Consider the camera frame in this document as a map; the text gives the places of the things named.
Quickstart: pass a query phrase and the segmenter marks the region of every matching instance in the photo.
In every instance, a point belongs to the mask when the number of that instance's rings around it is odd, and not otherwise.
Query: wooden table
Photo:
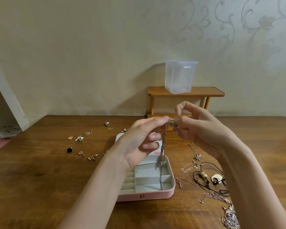
[[[141,117],[134,116],[46,116],[0,149],[0,229],[56,228],[80,195],[115,136]],[[286,209],[286,118],[218,117],[254,152],[275,192]],[[109,121],[114,129],[103,124]],[[93,129],[84,141],[68,140]],[[167,133],[166,155],[172,169],[192,161],[187,142]],[[72,154],[66,149],[73,148]],[[84,151],[86,157],[78,156]],[[205,152],[202,161],[218,163]],[[183,182],[169,199],[120,202],[115,205],[107,228],[225,228],[222,207],[227,204],[206,199],[200,187]]]
[[[169,116],[170,118],[174,118],[176,116],[175,113],[154,113],[155,97],[199,97],[200,98],[199,106],[201,108],[208,109],[211,97],[225,96],[225,94],[221,90],[215,87],[192,87],[191,92],[181,93],[181,94],[172,94],[168,90],[166,90],[165,87],[149,87],[148,95],[150,96],[150,113],[147,115],[147,118],[162,117],[162,116]],[[168,126],[167,131],[168,132],[173,131],[170,125]]]

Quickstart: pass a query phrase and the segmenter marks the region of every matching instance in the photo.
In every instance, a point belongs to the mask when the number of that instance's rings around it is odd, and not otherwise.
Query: pink jewelry box
[[[116,136],[116,141],[123,134],[119,133]],[[161,175],[163,190],[160,189],[160,168],[155,169],[155,164],[161,151],[162,142],[157,142],[159,148],[150,153],[127,174],[117,202],[162,199],[173,195],[176,183],[167,156],[164,156]]]

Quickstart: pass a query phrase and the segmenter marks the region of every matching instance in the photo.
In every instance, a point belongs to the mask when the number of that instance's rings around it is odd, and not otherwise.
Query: forearm
[[[103,229],[129,171],[114,146],[102,158],[59,229]]]
[[[285,229],[286,212],[251,150],[238,141],[219,163],[243,229]]]

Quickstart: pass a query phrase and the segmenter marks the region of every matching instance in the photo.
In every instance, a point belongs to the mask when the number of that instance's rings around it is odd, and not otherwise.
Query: clear plastic box
[[[197,61],[166,60],[165,89],[172,94],[190,92]]]

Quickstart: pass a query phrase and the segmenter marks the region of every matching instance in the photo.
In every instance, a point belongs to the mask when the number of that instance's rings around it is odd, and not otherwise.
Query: patterned wallpaper
[[[143,115],[177,58],[226,93],[213,114],[286,116],[286,0],[0,0],[0,65],[31,123]]]

